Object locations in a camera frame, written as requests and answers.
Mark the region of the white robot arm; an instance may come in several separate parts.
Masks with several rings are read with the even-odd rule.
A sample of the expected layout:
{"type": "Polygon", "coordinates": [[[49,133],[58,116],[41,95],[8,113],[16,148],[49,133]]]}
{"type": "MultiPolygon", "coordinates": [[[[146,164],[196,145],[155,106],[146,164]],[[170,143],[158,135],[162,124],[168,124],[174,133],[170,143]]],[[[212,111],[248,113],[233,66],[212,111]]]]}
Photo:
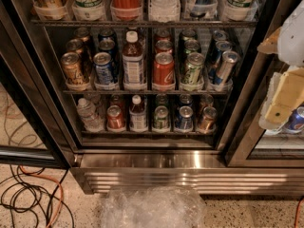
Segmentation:
{"type": "Polygon", "coordinates": [[[276,54],[289,66],[284,73],[274,73],[258,121],[261,128],[276,130],[304,102],[304,0],[257,51],[276,54]]]}

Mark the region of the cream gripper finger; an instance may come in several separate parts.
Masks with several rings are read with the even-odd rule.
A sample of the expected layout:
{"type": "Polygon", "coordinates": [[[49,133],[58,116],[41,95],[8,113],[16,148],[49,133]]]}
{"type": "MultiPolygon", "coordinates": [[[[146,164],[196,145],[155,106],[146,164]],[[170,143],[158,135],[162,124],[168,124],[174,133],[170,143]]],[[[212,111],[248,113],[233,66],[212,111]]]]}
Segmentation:
{"type": "Polygon", "coordinates": [[[304,67],[289,66],[284,73],[275,72],[268,86],[258,124],[266,130],[279,129],[303,103],[304,67]]]}
{"type": "Polygon", "coordinates": [[[268,38],[259,44],[257,51],[264,54],[277,54],[277,42],[280,28],[276,29],[268,38]]]}

